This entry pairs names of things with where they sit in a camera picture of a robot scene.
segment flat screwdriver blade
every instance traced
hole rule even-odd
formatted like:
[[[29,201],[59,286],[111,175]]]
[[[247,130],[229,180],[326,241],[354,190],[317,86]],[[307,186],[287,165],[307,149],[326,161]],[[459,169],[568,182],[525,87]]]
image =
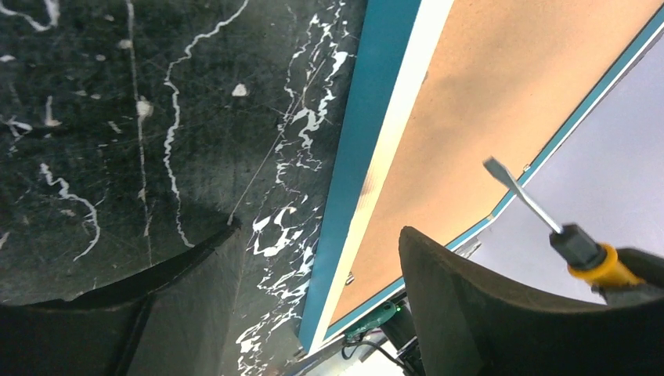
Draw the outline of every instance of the flat screwdriver blade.
[[[555,233],[562,233],[562,227],[551,218],[523,189],[507,168],[491,157],[484,161],[484,168],[495,180],[501,182],[510,192],[514,193],[532,212],[542,219]]]

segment black marble surface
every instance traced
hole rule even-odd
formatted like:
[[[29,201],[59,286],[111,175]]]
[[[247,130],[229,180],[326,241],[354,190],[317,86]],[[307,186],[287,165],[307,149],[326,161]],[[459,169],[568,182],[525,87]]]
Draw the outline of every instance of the black marble surface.
[[[72,299],[233,212],[224,374],[295,338],[365,2],[0,1],[0,301]]]

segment wire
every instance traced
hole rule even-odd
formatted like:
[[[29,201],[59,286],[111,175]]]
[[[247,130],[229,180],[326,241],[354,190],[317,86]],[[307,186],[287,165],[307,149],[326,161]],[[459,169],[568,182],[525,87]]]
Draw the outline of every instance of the wire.
[[[374,349],[380,351],[381,354],[383,354],[386,358],[388,358],[389,361],[393,362],[394,364],[396,364],[397,366],[399,366],[400,368],[402,368],[402,369],[406,372],[406,374],[411,374],[411,373],[410,373],[410,370],[409,370],[408,368],[406,368],[406,366],[404,366],[401,362],[399,362],[398,360],[396,360],[395,358],[393,358],[392,356],[390,356],[390,354],[388,354],[388,352],[385,351],[382,347],[380,347],[379,345],[377,345],[377,344],[375,344],[375,343],[373,343],[373,342],[369,342],[369,341],[357,341],[357,342],[349,342],[349,343],[347,343],[346,345],[344,345],[343,348],[341,348],[341,357],[343,357],[345,360],[350,360],[350,359],[352,358],[353,354],[355,353],[355,351],[357,350],[357,348],[358,348],[359,346],[361,346],[361,345],[371,346],[371,347],[373,347]],[[350,356],[347,356],[345,350],[346,350],[348,347],[351,347],[351,346],[354,346],[355,348],[354,348],[353,351],[351,352]]]

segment yellow handle ring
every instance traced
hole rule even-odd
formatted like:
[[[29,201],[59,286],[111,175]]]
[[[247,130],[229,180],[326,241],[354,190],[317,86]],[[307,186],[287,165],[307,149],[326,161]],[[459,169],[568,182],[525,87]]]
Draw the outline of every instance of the yellow handle ring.
[[[618,252],[608,244],[600,243],[606,251],[606,259],[595,269],[576,270],[568,266],[573,277],[585,280],[591,286],[621,287],[643,284],[645,280],[637,277],[626,266],[618,261]]]

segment teal border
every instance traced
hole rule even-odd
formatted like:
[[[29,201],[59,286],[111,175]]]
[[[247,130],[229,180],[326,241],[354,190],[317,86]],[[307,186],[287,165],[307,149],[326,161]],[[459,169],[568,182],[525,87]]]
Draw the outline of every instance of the teal border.
[[[308,352],[330,293],[420,0],[369,0],[302,314]]]
[[[602,76],[600,81],[594,86],[594,88],[588,93],[588,95],[583,99],[581,104],[574,110],[572,115],[569,116],[569,118],[563,123],[563,125],[558,129],[558,131],[555,133],[555,135],[549,140],[547,145],[537,154],[537,157],[535,160],[531,163],[531,168],[528,169],[528,171],[524,172],[521,177],[519,177],[518,181],[523,184],[530,180],[532,175],[537,171],[537,169],[540,167],[540,165],[549,157],[550,154],[552,154],[559,146],[559,144],[562,142],[563,139],[574,129],[574,124],[579,121],[583,116],[586,115],[586,113],[589,110],[592,110],[593,102],[600,98],[602,93],[609,87],[612,81],[614,81],[619,75],[620,71],[622,71],[628,64],[630,64],[630,61],[636,57],[636,55],[639,53],[639,50],[641,50],[647,43],[648,39],[650,39],[655,33],[657,33],[658,29],[664,24],[664,8],[660,8],[657,13],[646,23],[645,27],[639,32],[639,34],[635,37],[634,40],[630,43],[630,45],[625,49],[625,51],[622,52],[620,57],[613,63],[613,65],[607,70],[607,72]],[[364,34],[363,33],[363,38],[371,38],[370,34]],[[359,72],[356,70],[353,76],[353,83],[355,83],[355,80],[360,80],[361,76],[358,77]],[[498,205],[491,211],[491,216],[496,216],[500,214],[500,212],[507,206],[507,204],[510,202],[514,195],[512,193],[506,194],[502,200],[498,203]],[[353,205],[351,205],[353,208],[355,207],[356,199],[353,201]],[[470,237],[473,237],[477,231],[479,231],[483,226],[486,226],[489,224],[489,219],[483,219],[482,221],[478,222],[474,226],[472,226],[470,229],[468,229],[466,232],[462,233],[459,237],[454,239],[452,242],[446,245],[447,248],[453,249],[457,247],[458,245],[462,244],[465,242]],[[319,244],[319,250],[318,252],[320,253],[321,250],[321,244]],[[403,288],[403,278],[399,278],[389,286],[387,286],[385,289],[383,289],[381,292],[378,294],[374,295],[371,297],[369,300],[364,302],[362,305],[360,305],[358,308],[352,310],[348,315],[344,316],[342,319],[334,323],[332,326],[330,326],[327,329],[327,332],[325,334],[325,339],[329,339],[330,336],[334,335],[337,333],[340,329],[342,329],[344,326],[347,324],[350,324],[352,321],[355,319],[364,316],[371,307],[377,306],[381,302],[383,302],[385,299],[389,298],[392,296],[394,293],[396,293],[398,290]],[[309,294],[316,294],[317,291],[312,290],[312,288],[309,288]]]

